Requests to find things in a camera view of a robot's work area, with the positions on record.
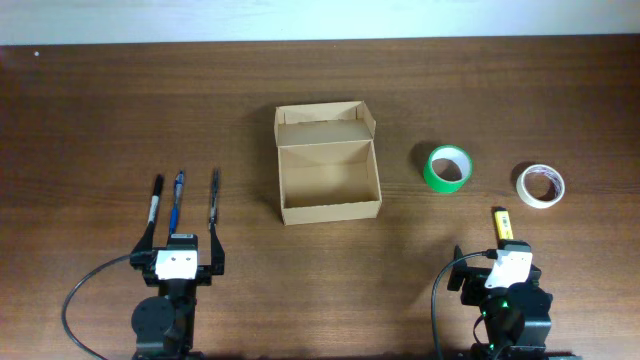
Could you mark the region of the dark grey ballpoint pen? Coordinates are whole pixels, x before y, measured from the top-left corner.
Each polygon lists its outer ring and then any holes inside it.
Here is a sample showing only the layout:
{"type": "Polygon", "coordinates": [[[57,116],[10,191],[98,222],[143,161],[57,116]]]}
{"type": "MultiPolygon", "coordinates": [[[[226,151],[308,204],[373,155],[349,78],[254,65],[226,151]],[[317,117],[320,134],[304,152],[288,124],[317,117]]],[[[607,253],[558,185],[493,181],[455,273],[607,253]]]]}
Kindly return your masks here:
{"type": "Polygon", "coordinates": [[[213,170],[212,182],[211,182],[211,207],[209,217],[209,227],[213,227],[217,223],[217,197],[220,187],[220,169],[215,168],[213,170]]]}

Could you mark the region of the green tape roll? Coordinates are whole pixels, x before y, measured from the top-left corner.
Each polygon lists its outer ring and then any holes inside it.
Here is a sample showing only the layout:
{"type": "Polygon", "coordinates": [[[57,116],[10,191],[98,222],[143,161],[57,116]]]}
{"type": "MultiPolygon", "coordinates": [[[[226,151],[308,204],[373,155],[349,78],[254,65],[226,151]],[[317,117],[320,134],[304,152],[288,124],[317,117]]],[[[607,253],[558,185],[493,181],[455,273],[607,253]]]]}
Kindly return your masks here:
{"type": "Polygon", "coordinates": [[[457,192],[472,176],[473,161],[469,154],[455,145],[442,145],[435,148],[428,157],[423,169],[425,183],[435,192],[451,194],[457,192]],[[436,160],[448,160],[455,164],[461,173],[456,181],[446,180],[436,173],[433,163],[436,160]]]}

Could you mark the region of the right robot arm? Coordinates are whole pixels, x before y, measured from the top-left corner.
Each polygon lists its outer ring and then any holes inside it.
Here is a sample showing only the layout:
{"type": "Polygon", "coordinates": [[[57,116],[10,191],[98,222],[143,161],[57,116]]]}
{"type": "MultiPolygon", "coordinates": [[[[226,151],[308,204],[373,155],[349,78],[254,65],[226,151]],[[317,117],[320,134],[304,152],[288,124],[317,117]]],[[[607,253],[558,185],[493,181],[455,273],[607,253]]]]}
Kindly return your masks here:
{"type": "Polygon", "coordinates": [[[485,343],[471,346],[472,359],[542,359],[551,330],[553,296],[539,285],[541,270],[533,264],[531,246],[501,240],[496,249],[481,253],[493,261],[490,268],[473,267],[473,257],[454,248],[447,289],[460,292],[464,306],[476,307],[478,325],[486,330],[485,343]]]}

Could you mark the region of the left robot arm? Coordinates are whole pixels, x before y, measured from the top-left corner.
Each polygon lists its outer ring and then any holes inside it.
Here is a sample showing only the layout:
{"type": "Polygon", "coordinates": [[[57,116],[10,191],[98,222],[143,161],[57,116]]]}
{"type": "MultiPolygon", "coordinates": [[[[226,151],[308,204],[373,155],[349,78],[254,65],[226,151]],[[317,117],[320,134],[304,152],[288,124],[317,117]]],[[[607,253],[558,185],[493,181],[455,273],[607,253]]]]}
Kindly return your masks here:
{"type": "Polygon", "coordinates": [[[141,301],[131,316],[136,334],[135,359],[203,359],[195,351],[194,325],[197,288],[224,274],[225,252],[215,223],[209,224],[211,263],[198,263],[198,237],[173,234],[164,247],[153,245],[150,223],[131,252],[130,265],[142,273],[145,284],[158,294],[141,301]]]}

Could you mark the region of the black cap white marker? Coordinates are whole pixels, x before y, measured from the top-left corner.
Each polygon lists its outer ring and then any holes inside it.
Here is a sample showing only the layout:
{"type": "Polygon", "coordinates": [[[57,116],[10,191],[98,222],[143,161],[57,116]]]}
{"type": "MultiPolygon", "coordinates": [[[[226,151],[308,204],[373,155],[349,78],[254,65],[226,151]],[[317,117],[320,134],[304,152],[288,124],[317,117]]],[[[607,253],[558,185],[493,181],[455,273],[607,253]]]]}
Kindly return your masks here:
{"type": "Polygon", "coordinates": [[[148,221],[147,221],[148,227],[156,226],[157,212],[160,204],[160,197],[161,197],[163,185],[164,185],[164,176],[159,174],[156,176],[154,181],[149,213],[148,213],[148,221]]]}

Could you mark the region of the blue clear ballpoint pen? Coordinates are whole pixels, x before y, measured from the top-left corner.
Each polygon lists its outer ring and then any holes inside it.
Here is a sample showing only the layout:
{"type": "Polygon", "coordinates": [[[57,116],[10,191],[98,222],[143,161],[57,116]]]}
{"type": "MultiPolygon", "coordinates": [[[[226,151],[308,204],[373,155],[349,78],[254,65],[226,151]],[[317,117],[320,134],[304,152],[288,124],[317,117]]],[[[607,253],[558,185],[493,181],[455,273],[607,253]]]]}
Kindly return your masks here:
{"type": "Polygon", "coordinates": [[[182,194],[184,190],[185,174],[183,170],[180,170],[175,178],[173,187],[173,205],[169,220],[169,234],[173,235],[178,226],[180,216],[180,206],[182,200],[182,194]]]}

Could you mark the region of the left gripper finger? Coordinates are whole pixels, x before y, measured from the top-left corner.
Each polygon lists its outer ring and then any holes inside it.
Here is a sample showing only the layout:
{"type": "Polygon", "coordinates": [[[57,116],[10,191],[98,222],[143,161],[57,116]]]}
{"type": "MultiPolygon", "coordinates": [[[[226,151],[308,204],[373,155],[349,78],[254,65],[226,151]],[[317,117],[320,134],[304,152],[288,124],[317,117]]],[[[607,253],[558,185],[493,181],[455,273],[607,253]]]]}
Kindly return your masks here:
{"type": "Polygon", "coordinates": [[[211,235],[211,274],[223,275],[225,271],[225,251],[217,236],[215,223],[210,224],[209,231],[211,235]]]}
{"type": "Polygon", "coordinates": [[[149,222],[147,224],[142,237],[131,251],[132,255],[146,254],[152,251],[155,227],[156,224],[154,222],[149,222]]]}

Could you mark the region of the cream masking tape roll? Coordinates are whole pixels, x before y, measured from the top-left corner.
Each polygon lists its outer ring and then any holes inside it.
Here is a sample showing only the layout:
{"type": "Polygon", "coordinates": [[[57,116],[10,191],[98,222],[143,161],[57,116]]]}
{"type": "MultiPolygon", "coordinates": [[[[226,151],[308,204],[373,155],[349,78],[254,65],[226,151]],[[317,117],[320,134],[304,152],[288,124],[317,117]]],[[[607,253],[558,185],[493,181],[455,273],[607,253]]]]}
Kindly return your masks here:
{"type": "Polygon", "coordinates": [[[520,199],[527,205],[536,209],[546,209],[558,203],[566,192],[566,185],[561,174],[554,168],[544,164],[533,164],[527,167],[516,180],[516,191],[520,199]],[[554,197],[551,200],[541,200],[534,197],[526,187],[525,180],[528,175],[544,175],[553,185],[554,197]]]}

